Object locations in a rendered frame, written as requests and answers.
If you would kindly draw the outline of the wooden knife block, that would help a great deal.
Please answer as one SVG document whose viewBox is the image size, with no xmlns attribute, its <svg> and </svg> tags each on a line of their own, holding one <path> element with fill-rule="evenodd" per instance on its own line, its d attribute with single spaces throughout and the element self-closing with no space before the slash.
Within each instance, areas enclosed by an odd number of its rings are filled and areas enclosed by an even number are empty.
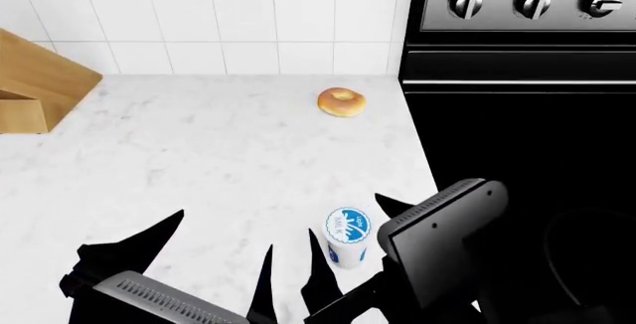
<svg viewBox="0 0 636 324">
<path fill-rule="evenodd" d="M 0 134 L 51 132 L 102 79 L 0 28 Z"/>
</svg>

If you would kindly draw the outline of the black silver stove knob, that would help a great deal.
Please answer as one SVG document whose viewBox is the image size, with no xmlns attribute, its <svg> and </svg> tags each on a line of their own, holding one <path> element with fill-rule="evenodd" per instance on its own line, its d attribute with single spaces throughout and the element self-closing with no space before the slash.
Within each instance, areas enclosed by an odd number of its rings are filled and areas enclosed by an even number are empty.
<svg viewBox="0 0 636 324">
<path fill-rule="evenodd" d="M 516 13 L 525 19 L 538 20 L 551 7 L 552 0 L 514 0 L 513 6 Z"/>
<path fill-rule="evenodd" d="M 621 0 L 579 0 L 578 8 L 592 18 L 608 16 L 622 7 Z"/>
<path fill-rule="evenodd" d="M 472 19 L 483 5 L 483 0 L 448 0 L 448 9 L 459 19 Z"/>
</svg>

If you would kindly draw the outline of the white blue milk yogurt cup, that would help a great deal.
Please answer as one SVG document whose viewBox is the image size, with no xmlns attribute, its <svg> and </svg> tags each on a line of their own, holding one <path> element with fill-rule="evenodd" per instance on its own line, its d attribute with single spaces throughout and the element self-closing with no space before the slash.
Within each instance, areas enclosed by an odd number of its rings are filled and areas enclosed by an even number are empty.
<svg viewBox="0 0 636 324">
<path fill-rule="evenodd" d="M 359 266 L 365 260 L 371 230 L 372 222 L 362 210 L 333 210 L 322 225 L 330 259 L 343 269 Z"/>
</svg>

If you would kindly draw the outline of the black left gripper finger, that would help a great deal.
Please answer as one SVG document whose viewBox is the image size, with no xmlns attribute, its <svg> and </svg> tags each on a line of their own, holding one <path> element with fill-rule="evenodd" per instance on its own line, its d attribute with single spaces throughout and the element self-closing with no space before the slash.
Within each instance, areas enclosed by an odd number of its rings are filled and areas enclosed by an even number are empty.
<svg viewBox="0 0 636 324">
<path fill-rule="evenodd" d="M 82 274 L 118 274 L 127 270 L 143 273 L 175 234 L 184 216 L 184 210 L 179 210 L 118 243 L 81 245 L 76 271 Z"/>
<path fill-rule="evenodd" d="M 271 287 L 272 260 L 273 245 L 270 245 L 263 260 L 254 295 L 246 314 L 249 324 L 278 324 Z"/>
</svg>

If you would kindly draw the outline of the black kitchen stove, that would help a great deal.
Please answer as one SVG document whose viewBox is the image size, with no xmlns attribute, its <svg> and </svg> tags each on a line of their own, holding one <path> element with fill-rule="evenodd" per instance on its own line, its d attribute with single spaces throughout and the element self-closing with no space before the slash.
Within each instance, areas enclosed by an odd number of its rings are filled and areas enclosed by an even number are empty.
<svg viewBox="0 0 636 324">
<path fill-rule="evenodd" d="M 421 31 L 398 80 L 436 186 L 503 183 L 519 215 L 636 217 L 636 31 Z"/>
</svg>

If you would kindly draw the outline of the golden brown bagel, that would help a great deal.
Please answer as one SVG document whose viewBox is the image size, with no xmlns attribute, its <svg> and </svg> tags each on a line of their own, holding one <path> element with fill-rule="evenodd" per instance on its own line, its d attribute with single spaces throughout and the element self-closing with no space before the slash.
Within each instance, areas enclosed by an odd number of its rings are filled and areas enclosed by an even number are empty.
<svg viewBox="0 0 636 324">
<path fill-rule="evenodd" d="M 355 117 L 365 110 L 367 100 L 354 90 L 330 87 L 319 94 L 317 105 L 322 111 L 336 117 Z"/>
</svg>

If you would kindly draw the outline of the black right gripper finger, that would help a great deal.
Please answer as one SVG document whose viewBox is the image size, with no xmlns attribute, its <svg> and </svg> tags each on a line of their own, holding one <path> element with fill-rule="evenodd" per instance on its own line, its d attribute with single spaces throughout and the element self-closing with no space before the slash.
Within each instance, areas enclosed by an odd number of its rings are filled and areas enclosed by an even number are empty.
<svg viewBox="0 0 636 324">
<path fill-rule="evenodd" d="M 308 230 L 311 249 L 310 275 L 300 293 L 310 315 L 317 314 L 343 296 L 336 276 L 327 263 L 323 249 L 314 232 Z"/>
<path fill-rule="evenodd" d="M 375 200 L 383 213 L 387 216 L 385 224 L 393 222 L 402 225 L 412 222 L 410 213 L 415 205 L 407 204 L 379 193 L 375 194 Z"/>
</svg>

